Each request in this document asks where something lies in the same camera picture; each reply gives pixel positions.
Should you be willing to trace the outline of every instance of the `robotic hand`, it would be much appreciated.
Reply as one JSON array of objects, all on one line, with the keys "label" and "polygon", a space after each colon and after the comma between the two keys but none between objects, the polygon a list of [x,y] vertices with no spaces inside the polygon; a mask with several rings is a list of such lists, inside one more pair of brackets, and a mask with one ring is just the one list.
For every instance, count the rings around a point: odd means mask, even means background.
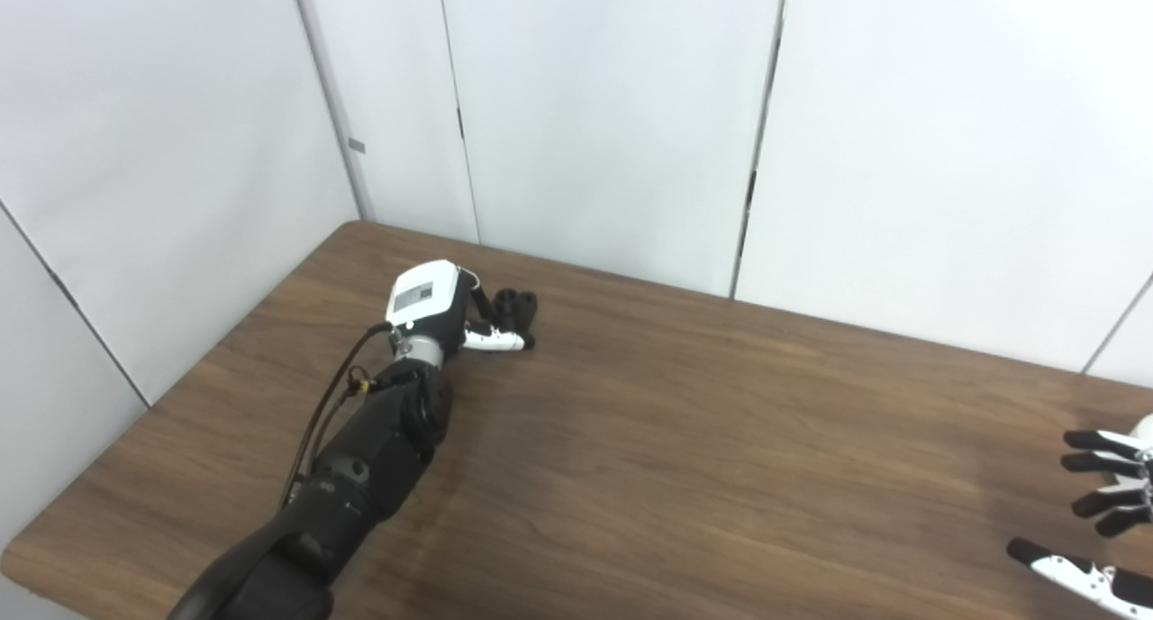
[{"label": "robotic hand", "polygon": [[[1153,520],[1150,501],[1153,447],[1131,436],[1108,431],[1065,432],[1065,444],[1083,451],[1061,459],[1068,471],[1103,471],[1117,477],[1116,485],[1105,485],[1073,501],[1073,514],[1092,519],[1106,513],[1095,528],[1107,538]],[[1153,579],[1114,566],[1098,566],[1082,557],[1057,554],[1022,538],[1010,540],[1007,551],[1042,577],[1107,611],[1124,618],[1153,620]]]},{"label": "robotic hand", "polygon": [[[467,320],[472,301],[482,320]],[[372,325],[338,370],[312,415],[272,521],[227,551],[193,583],[168,620],[325,620],[329,587],[367,535],[400,509],[444,440],[452,390],[440,369],[459,349],[532,349],[533,293],[506,288],[488,300],[481,280],[439,259],[393,283],[383,324]],[[389,333],[392,365],[353,377],[349,364],[369,338]],[[366,393],[363,406],[321,447],[336,407],[314,428],[342,375],[337,403]]]}]

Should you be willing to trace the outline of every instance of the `wooden table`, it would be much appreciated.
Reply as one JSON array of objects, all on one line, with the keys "label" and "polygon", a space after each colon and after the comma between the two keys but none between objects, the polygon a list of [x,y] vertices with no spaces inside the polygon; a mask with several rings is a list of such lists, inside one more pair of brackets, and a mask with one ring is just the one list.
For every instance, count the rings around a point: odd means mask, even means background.
[{"label": "wooden table", "polygon": [[270,517],[336,365],[432,258],[538,293],[538,343],[450,362],[449,439],[334,618],[1103,617],[1005,558],[1018,534],[1153,573],[1147,535],[1107,549],[1072,517],[1100,479],[1057,464],[1063,430],[1126,430],[1153,391],[366,222],[129,428],[3,573],[97,620],[164,618]]}]

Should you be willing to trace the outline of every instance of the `white robot finger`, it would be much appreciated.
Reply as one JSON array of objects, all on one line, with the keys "label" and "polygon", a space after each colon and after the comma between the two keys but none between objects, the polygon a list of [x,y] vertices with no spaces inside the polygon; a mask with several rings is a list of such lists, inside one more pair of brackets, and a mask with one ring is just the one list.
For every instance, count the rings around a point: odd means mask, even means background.
[{"label": "white robot finger", "polygon": [[1065,444],[1085,452],[1109,452],[1124,460],[1145,461],[1148,448],[1145,440],[1111,431],[1067,431]]},{"label": "white robot finger", "polygon": [[1072,502],[1073,514],[1091,519],[1111,509],[1128,509],[1148,506],[1150,497],[1145,485],[1108,485],[1078,498]]},{"label": "white robot finger", "polygon": [[1153,579],[1082,557],[1062,555],[1022,538],[1005,546],[1038,575],[1123,618],[1153,620]]},{"label": "white robot finger", "polygon": [[1063,455],[1061,456],[1061,467],[1065,468],[1065,471],[1075,474],[1105,471],[1143,482],[1148,476],[1144,463],[1108,455],[1110,454],[1105,452],[1084,452],[1080,454]]}]

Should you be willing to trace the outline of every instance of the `cable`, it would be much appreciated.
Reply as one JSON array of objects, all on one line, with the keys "label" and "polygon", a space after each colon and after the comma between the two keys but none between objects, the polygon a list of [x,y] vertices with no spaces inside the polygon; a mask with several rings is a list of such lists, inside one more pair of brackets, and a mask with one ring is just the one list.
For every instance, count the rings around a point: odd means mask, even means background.
[{"label": "cable", "polygon": [[316,410],[312,411],[312,418],[308,421],[308,426],[304,428],[304,436],[300,439],[300,447],[296,448],[296,458],[293,459],[292,469],[288,469],[288,479],[285,481],[285,489],[280,493],[280,505],[277,506],[277,511],[284,509],[288,505],[288,497],[292,494],[292,486],[296,484],[300,478],[300,463],[304,459],[304,452],[308,451],[309,439],[312,438],[312,432],[316,430],[316,423],[319,422],[321,415],[324,411],[325,403],[332,399],[332,394],[337,391],[337,386],[340,383],[340,378],[347,372],[349,364],[352,364],[353,358],[360,353],[364,343],[368,343],[369,338],[376,337],[378,333],[392,332],[392,324],[390,322],[380,322],[380,324],[372,325],[372,327],[367,328],[363,337],[353,349],[349,349],[348,356],[341,362],[340,369],[337,370],[337,375],[333,375],[332,383],[329,383],[327,390],[324,391],[324,395],[321,395],[321,401],[316,403]]}]

